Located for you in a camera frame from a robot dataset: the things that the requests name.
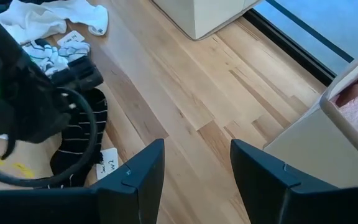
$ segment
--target paper tag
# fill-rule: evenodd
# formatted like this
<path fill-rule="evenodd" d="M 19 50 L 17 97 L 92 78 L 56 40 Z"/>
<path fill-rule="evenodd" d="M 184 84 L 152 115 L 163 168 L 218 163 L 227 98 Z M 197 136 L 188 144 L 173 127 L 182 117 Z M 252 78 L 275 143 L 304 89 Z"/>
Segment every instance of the paper tag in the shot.
<path fill-rule="evenodd" d="M 79 32 L 73 30 L 69 32 L 66 36 L 58 40 L 57 44 L 59 46 L 62 46 L 63 44 L 70 41 L 82 42 L 83 40 L 85 40 L 85 38 Z"/>
<path fill-rule="evenodd" d="M 5 140 L 7 140 L 7 134 L 1 134 L 1 135 L 0 135 L 0 139 L 5 139 Z"/>
<path fill-rule="evenodd" d="M 103 161 L 96 165 L 96 178 L 101 180 L 118 168 L 118 153 L 116 148 L 101 151 Z"/>

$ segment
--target black striped sock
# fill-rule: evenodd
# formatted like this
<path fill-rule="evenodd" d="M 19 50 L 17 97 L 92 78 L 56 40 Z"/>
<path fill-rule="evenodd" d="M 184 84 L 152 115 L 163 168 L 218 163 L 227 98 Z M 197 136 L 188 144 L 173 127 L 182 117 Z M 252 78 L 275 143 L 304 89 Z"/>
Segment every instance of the black striped sock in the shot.
<path fill-rule="evenodd" d="M 81 93 L 92 107 L 98 126 L 98 138 L 94 154 L 87 165 L 83 166 L 77 173 L 71 175 L 67 180 L 47 188 L 83 187 L 86 176 L 93 164 L 101 162 L 101 141 L 107 121 L 107 102 L 104 94 L 93 88 Z M 54 175 L 62 173 L 75 164 L 85 151 L 90 136 L 89 120 L 82 109 L 75 108 L 71 113 L 71 120 L 66 129 L 62 131 L 62 144 L 50 160 L 50 167 Z"/>

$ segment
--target black device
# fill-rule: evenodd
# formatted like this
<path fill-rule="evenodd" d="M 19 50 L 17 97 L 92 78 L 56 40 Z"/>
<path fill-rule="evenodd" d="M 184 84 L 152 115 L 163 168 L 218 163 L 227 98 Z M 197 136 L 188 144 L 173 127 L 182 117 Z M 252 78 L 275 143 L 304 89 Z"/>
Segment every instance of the black device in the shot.
<path fill-rule="evenodd" d="M 358 223 L 358 187 L 339 189 L 241 140 L 231 164 L 251 224 Z"/>
<path fill-rule="evenodd" d="M 76 90 L 92 88 L 103 80 L 88 58 L 69 67 L 64 79 L 50 80 L 0 25 L 0 134 L 9 138 L 1 158 L 10 155 L 16 140 L 39 143 L 66 127 L 70 107 L 64 94 L 75 99 L 90 122 L 88 147 L 77 164 L 46 179 L 17 179 L 0 173 L 1 182 L 23 187 L 52 185 L 68 178 L 92 155 L 96 121 Z M 0 223 L 155 224 L 163 178 L 164 145 L 158 139 L 87 189 L 0 190 Z"/>
<path fill-rule="evenodd" d="M 163 180 L 158 139 L 88 189 L 0 190 L 0 223 L 155 224 Z"/>

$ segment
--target white sock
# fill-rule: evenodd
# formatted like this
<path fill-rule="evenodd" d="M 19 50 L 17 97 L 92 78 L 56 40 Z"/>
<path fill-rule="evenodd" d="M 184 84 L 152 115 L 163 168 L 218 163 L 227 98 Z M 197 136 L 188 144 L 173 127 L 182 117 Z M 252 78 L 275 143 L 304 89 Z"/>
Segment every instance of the white sock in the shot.
<path fill-rule="evenodd" d="M 23 46 L 23 49 L 48 77 L 68 67 L 67 58 L 59 56 L 56 47 L 51 47 L 50 45 L 42 47 L 32 41 Z"/>
<path fill-rule="evenodd" d="M 66 58 L 69 62 L 72 62 L 84 55 L 88 55 L 91 50 L 91 46 L 85 42 L 70 41 L 64 43 L 59 49 L 59 56 Z"/>
<path fill-rule="evenodd" d="M 0 13 L 1 25 L 20 44 L 66 32 L 65 19 L 88 25 L 93 35 L 104 35 L 108 12 L 102 6 L 91 6 L 86 0 L 45 2 L 41 5 L 13 0 Z"/>

